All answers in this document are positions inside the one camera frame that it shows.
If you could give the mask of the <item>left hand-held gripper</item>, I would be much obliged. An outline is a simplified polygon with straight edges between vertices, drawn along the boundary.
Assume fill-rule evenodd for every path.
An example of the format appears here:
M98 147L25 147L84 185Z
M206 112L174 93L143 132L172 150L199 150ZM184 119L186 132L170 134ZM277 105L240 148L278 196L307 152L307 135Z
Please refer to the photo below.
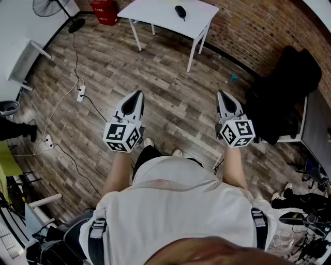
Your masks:
M130 153L142 142L141 117L144 94L141 90L125 96L116 106L115 115L104 129L103 141L115 152Z

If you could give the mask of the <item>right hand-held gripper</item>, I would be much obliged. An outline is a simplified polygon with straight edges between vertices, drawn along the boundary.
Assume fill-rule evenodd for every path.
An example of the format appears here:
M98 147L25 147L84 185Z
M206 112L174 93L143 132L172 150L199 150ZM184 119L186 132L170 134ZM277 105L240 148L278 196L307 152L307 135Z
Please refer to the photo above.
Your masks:
M217 139L224 140L230 148L247 146L255 138L255 132L252 121L243 114L240 102L225 91L218 91L216 97L218 113L223 122L215 125Z

